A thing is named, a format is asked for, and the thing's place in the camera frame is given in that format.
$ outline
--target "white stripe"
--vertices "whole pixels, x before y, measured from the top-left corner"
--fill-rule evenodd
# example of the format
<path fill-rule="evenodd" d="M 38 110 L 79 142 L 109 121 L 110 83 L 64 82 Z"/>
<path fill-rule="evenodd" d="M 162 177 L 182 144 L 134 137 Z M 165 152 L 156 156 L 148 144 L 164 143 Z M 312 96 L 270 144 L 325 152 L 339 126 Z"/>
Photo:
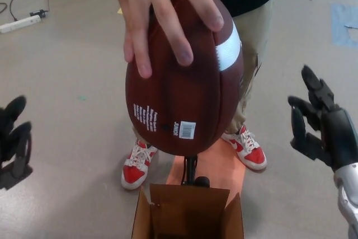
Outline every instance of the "white stripe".
<path fill-rule="evenodd" d="M 239 57 L 240 49 L 241 40 L 233 21 L 233 31 L 230 37 L 226 39 L 225 42 L 216 46 L 216 54 L 218 56 L 220 71 L 224 71 L 235 63 L 236 59 Z"/>

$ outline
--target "orange mat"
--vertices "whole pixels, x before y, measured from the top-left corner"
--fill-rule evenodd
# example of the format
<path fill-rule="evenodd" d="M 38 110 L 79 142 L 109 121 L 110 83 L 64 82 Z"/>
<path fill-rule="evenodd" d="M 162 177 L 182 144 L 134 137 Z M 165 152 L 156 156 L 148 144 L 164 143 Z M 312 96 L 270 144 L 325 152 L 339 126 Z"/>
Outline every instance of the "orange mat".
<path fill-rule="evenodd" d="M 175 157 L 167 184 L 180 184 L 183 175 L 183 161 L 183 157 Z M 230 202 L 237 193 L 241 193 L 245 166 L 239 161 L 233 148 L 219 139 L 212 147 L 198 155 L 196 176 L 208 177 L 212 188 L 230 190 L 228 199 Z"/>

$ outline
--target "cardboard box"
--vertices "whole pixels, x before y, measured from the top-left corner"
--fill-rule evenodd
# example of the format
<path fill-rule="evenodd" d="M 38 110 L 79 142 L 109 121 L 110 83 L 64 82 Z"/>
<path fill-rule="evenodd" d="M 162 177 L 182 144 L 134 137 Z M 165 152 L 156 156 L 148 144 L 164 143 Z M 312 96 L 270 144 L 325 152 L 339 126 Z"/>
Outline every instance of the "cardboard box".
<path fill-rule="evenodd" d="M 229 190 L 195 186 L 141 188 L 132 239 L 243 239 L 239 194 L 228 204 Z"/>

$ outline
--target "power strip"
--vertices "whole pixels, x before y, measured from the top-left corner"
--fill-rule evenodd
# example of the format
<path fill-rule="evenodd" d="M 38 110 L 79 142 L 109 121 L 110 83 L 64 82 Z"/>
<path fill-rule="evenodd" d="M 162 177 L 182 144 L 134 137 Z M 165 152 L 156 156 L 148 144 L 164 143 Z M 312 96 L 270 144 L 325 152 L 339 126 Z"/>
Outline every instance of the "power strip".
<path fill-rule="evenodd" d="M 9 24 L 4 24 L 0 26 L 0 33 L 5 34 L 29 25 L 36 24 L 41 22 L 41 18 L 39 15 L 34 15 L 25 19 L 18 20 L 16 22 L 10 22 Z"/>

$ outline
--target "brown football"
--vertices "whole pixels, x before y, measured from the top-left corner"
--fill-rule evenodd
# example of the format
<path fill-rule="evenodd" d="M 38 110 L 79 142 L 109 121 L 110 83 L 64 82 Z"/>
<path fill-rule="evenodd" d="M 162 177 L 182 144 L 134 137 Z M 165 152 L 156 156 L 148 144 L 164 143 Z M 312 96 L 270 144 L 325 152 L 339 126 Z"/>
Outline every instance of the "brown football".
<path fill-rule="evenodd" d="M 126 103 L 137 132 L 161 151 L 194 156 L 225 132 L 237 108 L 243 77 L 241 41 L 229 11 L 214 0 L 223 18 L 209 30 L 188 0 L 171 0 L 194 61 L 180 66 L 155 16 L 148 31 L 153 73 L 143 79 L 135 61 L 126 73 Z"/>

